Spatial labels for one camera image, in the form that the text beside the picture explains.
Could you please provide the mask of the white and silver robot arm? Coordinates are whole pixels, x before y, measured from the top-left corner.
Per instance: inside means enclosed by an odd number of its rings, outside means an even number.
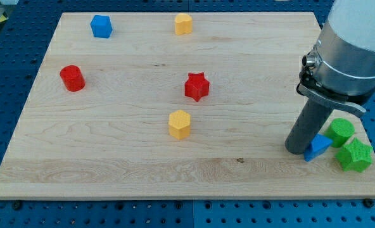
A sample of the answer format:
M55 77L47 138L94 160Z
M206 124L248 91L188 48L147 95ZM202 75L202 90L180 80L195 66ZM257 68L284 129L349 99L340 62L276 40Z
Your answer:
M302 154L333 110L361 117L375 92L375 0L335 0L311 51L302 58L297 92L308 101L285 141Z

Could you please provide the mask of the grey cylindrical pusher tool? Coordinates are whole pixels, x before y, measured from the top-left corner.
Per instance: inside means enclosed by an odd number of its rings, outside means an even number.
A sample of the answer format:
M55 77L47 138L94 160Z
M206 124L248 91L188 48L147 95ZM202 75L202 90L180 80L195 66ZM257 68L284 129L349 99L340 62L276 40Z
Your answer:
M295 155L303 154L332 111L309 99L285 140L286 149Z

